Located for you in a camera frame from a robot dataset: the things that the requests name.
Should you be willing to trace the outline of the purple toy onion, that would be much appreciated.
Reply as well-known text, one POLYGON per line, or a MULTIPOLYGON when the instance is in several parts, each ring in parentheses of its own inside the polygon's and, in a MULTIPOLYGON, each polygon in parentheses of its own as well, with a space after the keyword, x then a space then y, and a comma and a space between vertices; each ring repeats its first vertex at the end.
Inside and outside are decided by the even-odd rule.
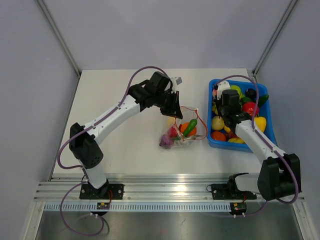
POLYGON ((168 134, 163 134, 160 138, 159 146, 164 149, 170 149, 174 145, 173 140, 168 134))

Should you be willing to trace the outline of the green toy chili pepper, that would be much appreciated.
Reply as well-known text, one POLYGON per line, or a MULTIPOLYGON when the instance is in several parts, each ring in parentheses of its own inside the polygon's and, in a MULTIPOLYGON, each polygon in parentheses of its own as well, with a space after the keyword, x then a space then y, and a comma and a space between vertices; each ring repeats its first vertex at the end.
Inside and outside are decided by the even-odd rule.
POLYGON ((184 136, 189 136, 190 134, 191 135, 195 135, 197 130, 196 130, 196 126, 198 124, 198 121, 197 119, 192 119, 187 125, 186 127, 184 128, 183 130, 183 135, 184 136))

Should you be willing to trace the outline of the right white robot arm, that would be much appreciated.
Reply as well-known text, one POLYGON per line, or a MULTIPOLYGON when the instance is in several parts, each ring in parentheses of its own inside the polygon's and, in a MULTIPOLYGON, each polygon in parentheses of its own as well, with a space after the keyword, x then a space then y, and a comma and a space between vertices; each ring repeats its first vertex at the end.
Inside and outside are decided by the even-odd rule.
POLYGON ((242 111, 236 90, 218 90, 214 99, 218 113, 228 128, 254 153, 261 163, 260 172, 239 173, 229 178, 227 193, 239 198, 245 191, 260 194, 266 201, 294 203, 301 192, 300 160, 294 153, 287 154, 259 129, 254 114, 242 111))

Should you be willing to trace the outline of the orange toy fruit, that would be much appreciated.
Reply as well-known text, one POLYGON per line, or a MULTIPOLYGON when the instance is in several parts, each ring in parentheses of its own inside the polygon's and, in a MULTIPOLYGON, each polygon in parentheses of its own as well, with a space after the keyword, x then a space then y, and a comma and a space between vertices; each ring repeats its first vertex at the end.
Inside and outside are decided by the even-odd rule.
POLYGON ((197 133, 197 124, 195 122, 185 122, 179 128, 180 132, 184 135, 195 135, 197 133))

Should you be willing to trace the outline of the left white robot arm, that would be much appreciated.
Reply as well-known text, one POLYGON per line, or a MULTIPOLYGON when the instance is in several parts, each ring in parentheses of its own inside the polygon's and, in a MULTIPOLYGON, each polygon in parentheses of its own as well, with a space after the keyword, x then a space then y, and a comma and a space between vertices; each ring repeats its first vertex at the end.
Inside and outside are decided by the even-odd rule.
POLYGON ((124 185, 111 184, 102 169, 104 154, 100 144, 129 118, 143 110, 156 106, 164 116, 182 119, 179 91, 180 77, 169 78, 156 71, 150 77, 127 89, 124 98, 116 106, 85 125, 74 123, 70 127, 69 149, 81 163, 88 182, 81 186, 81 200, 121 200, 124 185))

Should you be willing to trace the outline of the clear zip top bag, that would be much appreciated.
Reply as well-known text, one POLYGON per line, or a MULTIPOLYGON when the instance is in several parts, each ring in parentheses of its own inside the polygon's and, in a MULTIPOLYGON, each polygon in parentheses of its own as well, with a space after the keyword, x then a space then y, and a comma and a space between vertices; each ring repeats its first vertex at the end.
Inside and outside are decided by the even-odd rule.
POLYGON ((180 110, 182 119, 167 118, 166 128, 159 139, 159 147, 164 150, 189 146, 205 139, 209 133, 198 108, 181 106, 180 110))

